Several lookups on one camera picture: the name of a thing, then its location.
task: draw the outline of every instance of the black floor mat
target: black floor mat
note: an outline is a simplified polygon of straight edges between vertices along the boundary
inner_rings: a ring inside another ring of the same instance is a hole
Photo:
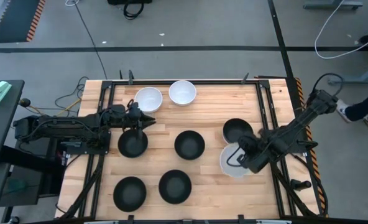
[[[0,43],[30,42],[45,0],[9,0],[0,18]]]

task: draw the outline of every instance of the bowl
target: bowl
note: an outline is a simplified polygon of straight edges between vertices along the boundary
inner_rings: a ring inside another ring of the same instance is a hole
[[[252,126],[239,118],[228,120],[223,126],[223,138],[229,143],[238,142],[239,137],[243,136],[246,131],[253,133]]]
[[[241,154],[245,154],[245,151],[243,151],[243,149],[241,148],[239,149],[238,148],[239,148],[239,145],[237,142],[231,143],[227,145],[223,149],[223,151],[221,151],[221,154],[220,154],[221,171],[230,177],[243,177],[244,175],[251,172],[249,169],[239,166],[239,162],[236,159]],[[230,165],[234,165],[234,166],[230,166],[227,164],[228,158],[230,158],[230,160],[228,161]]]
[[[113,199],[115,206],[123,212],[136,211],[145,201],[147,189],[137,177],[126,177],[117,183]]]
[[[205,150],[205,140],[195,131],[184,131],[174,141],[177,154],[187,160],[200,157]]]
[[[139,90],[134,101],[139,103],[139,108],[145,113],[152,113],[157,111],[162,105],[162,94],[154,87],[145,87]]]
[[[196,88],[189,81],[180,80],[169,88],[169,97],[177,105],[189,105],[196,97]]]
[[[141,140],[137,130],[130,129],[123,132],[117,141],[117,148],[123,156],[136,158],[145,152],[148,146],[148,137],[143,132]]]
[[[171,204],[184,202],[190,196],[191,189],[191,179],[181,170],[170,170],[159,181],[160,196]]]

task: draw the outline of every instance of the white cable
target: white cable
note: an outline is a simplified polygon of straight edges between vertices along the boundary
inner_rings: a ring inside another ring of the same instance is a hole
[[[324,57],[324,56],[322,56],[322,55],[320,55],[319,53],[318,53],[318,50],[316,49],[316,42],[318,41],[318,39],[319,39],[319,37],[320,37],[320,35],[322,34],[322,31],[323,31],[323,29],[325,28],[325,26],[327,25],[327,23],[329,22],[329,20],[331,19],[331,17],[333,16],[333,14],[340,8],[340,6],[341,6],[341,4],[344,2],[344,0],[342,0],[341,1],[341,3],[339,4],[339,6],[333,11],[333,13],[328,17],[328,19],[326,20],[326,22],[325,22],[325,24],[323,24],[323,26],[322,26],[322,28],[321,28],[321,31],[320,31],[320,33],[318,34],[318,36],[316,37],[316,39],[315,39],[315,42],[314,42],[314,49],[315,49],[315,53],[320,57],[320,58],[323,58],[323,59],[334,59],[334,58],[338,58],[338,57],[341,57],[341,56],[345,56],[345,55],[347,55],[347,54],[351,54],[351,53],[353,53],[353,52],[356,52],[357,50],[360,50],[360,49],[362,49],[362,48],[364,48],[365,46],[367,46],[368,45],[368,43],[366,43],[366,44],[364,44],[364,45],[362,45],[362,46],[360,46],[359,48],[357,48],[357,49],[355,49],[355,50],[352,50],[352,51],[349,51],[349,52],[346,52],[346,53],[343,53],[343,54],[341,54],[341,55],[337,55],[337,56],[332,56],[332,57]]]
[[[79,3],[80,0],[66,0],[65,5],[66,6],[76,6],[76,4]]]

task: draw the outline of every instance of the concrete floor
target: concrete floor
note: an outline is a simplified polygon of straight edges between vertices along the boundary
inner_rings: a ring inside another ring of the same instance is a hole
[[[312,46],[330,11],[304,10],[302,0],[274,3],[286,46]],[[338,11],[319,44],[352,46],[360,36],[368,34],[368,0],[364,4],[357,11]],[[154,0],[134,21],[125,20],[118,8],[104,1],[82,0],[79,8],[99,47],[278,46],[267,1],[262,0]],[[32,42],[0,47],[92,45],[76,9],[64,6],[61,0],[46,2]],[[251,76],[286,75],[280,52],[102,52],[100,56],[108,78],[118,78],[119,69],[125,75],[131,69],[136,78],[242,78],[247,72]],[[368,69],[368,52],[336,60],[320,59],[314,52],[289,52],[288,56],[305,93],[326,72],[357,77]],[[0,54],[0,79],[25,80],[22,97],[31,99],[34,106],[54,107],[54,99],[72,92],[84,75],[90,79],[104,77],[94,52]],[[320,88],[334,91],[326,82],[321,82]],[[348,103],[357,103],[367,95],[368,85],[353,85],[345,86],[339,96]],[[69,105],[75,100],[73,96],[61,104]],[[28,115],[28,111],[18,108],[14,119]],[[337,114],[320,116],[311,129],[320,144],[316,152],[330,216],[368,220],[368,129],[362,122],[346,124]],[[15,144],[12,133],[6,144]],[[23,223],[50,220],[56,201],[57,198],[40,199],[38,205],[16,207],[13,214],[20,216]]]

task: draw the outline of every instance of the wooden table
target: wooden table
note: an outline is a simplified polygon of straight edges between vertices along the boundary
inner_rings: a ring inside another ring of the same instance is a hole
[[[293,109],[284,79],[269,80],[279,125],[289,123]],[[88,80],[83,92],[79,116],[96,113],[101,80]],[[144,86],[117,86],[114,104],[124,104],[134,98]],[[130,159],[120,155],[117,141],[122,133],[112,129],[110,152],[105,157],[99,191],[97,220],[126,220],[134,215],[136,220],[181,220],[181,219],[237,219],[243,214],[246,219],[278,218],[277,203],[270,167],[258,174],[244,178],[224,175],[219,166],[219,155],[226,145],[222,137],[223,124],[230,118],[242,118],[253,129],[262,128],[259,104],[255,86],[251,85],[197,85],[195,101],[185,107],[174,105],[168,96],[168,85],[153,86],[163,94],[161,108],[152,116],[157,123],[144,132],[149,139],[148,149],[138,158]],[[107,105],[108,95],[104,99]],[[267,97],[263,91],[266,108]],[[267,110],[269,127],[272,128],[270,113]],[[185,130],[198,131],[205,139],[203,155],[194,161],[186,161],[177,156],[174,140]],[[288,172],[291,179],[310,180],[303,164],[292,156],[287,156]],[[65,172],[58,206],[67,210],[83,188],[88,156],[82,155]],[[179,205],[170,205],[159,195],[158,183],[161,176],[171,170],[186,172],[192,181],[190,197]],[[147,198],[138,210],[125,213],[117,209],[113,202],[113,190],[123,178],[133,175],[144,181]],[[286,192],[281,186],[285,213],[290,214]],[[90,214],[92,191],[86,203],[85,216]],[[313,188],[298,193],[308,208],[318,213]]]

